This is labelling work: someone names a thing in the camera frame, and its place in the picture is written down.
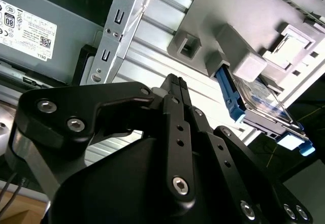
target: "sticker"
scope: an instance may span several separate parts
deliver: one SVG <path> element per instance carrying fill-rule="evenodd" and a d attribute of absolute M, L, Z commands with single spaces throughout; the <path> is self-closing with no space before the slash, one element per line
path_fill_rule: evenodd
<path fill-rule="evenodd" d="M 0 0 L 0 44 L 47 61 L 55 35 L 55 24 Z"/>

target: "hard drive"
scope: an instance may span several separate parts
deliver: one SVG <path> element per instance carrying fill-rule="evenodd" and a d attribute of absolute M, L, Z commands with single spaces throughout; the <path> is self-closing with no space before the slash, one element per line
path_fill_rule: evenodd
<path fill-rule="evenodd" d="M 225 65 L 215 77 L 220 84 L 230 117 L 235 122 L 243 122 L 262 131 L 290 150 L 309 142 L 303 127 L 293 119 L 278 101 L 276 94 L 261 79 L 246 82 L 231 74 Z"/>

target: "screw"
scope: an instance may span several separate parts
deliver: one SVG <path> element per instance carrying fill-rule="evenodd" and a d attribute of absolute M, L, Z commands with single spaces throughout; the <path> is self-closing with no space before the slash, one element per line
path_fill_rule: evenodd
<path fill-rule="evenodd" d="M 294 212 L 289 208 L 288 205 L 284 205 L 284 210 L 285 212 L 288 214 L 288 216 L 290 216 L 291 219 L 296 219 L 296 215 L 294 214 Z"/>
<path fill-rule="evenodd" d="M 76 118 L 72 118 L 68 121 L 68 128 L 74 132 L 81 132 L 85 129 L 85 124 Z"/>
<path fill-rule="evenodd" d="M 178 99 L 176 99 L 175 97 L 172 97 L 172 101 L 175 102 L 176 104 L 179 103 Z"/>
<path fill-rule="evenodd" d="M 228 136 L 230 136 L 232 134 L 228 129 L 223 129 L 223 132 L 225 134 L 227 134 Z"/>
<path fill-rule="evenodd" d="M 203 112 L 202 112 L 200 109 L 196 108 L 196 109 L 195 109 L 195 112 L 196 112 L 199 116 L 203 116 Z"/>
<path fill-rule="evenodd" d="M 56 111 L 56 105 L 51 101 L 40 101 L 37 103 L 37 108 L 44 113 L 53 113 Z"/>
<path fill-rule="evenodd" d="M 145 95 L 150 94 L 150 92 L 149 92 L 147 89 L 145 89 L 145 88 L 140 89 L 140 91 L 141 91 L 142 93 L 144 93 Z"/>
<path fill-rule="evenodd" d="M 173 186 L 180 195 L 186 195 L 188 193 L 188 186 L 183 178 L 175 177 L 173 179 Z"/>
<path fill-rule="evenodd" d="M 299 214 L 301 215 L 301 217 L 305 220 L 308 220 L 308 216 L 307 216 L 306 212 L 299 205 L 297 205 L 296 208 L 297 208 L 297 211 L 299 212 Z"/>
<path fill-rule="evenodd" d="M 246 201 L 242 200 L 240 202 L 240 207 L 242 208 L 243 213 L 247 216 L 248 219 L 255 220 L 254 210 Z"/>

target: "blue plastic tab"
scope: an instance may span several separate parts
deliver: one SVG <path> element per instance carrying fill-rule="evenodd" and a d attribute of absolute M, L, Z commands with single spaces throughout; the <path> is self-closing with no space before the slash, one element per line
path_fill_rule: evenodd
<path fill-rule="evenodd" d="M 311 153 L 315 151 L 315 148 L 313 147 L 313 143 L 308 140 L 305 143 L 299 145 L 299 152 L 303 156 L 309 156 Z"/>
<path fill-rule="evenodd" d="M 286 132 L 276 142 L 284 148 L 294 150 L 295 148 L 303 144 L 305 141 L 292 133 Z"/>
<path fill-rule="evenodd" d="M 220 68 L 216 72 L 215 78 L 219 82 L 223 99 L 229 111 L 230 117 L 235 120 L 235 122 L 241 122 L 245 117 L 245 112 L 240 109 L 238 105 L 240 96 L 237 91 L 233 91 L 224 69 L 226 68 Z"/>

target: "barcode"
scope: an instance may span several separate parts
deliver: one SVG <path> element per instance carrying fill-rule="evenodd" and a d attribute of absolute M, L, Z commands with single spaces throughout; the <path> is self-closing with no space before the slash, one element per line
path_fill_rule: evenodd
<path fill-rule="evenodd" d="M 50 49 L 51 48 L 51 40 L 41 36 L 40 45 L 45 48 Z"/>

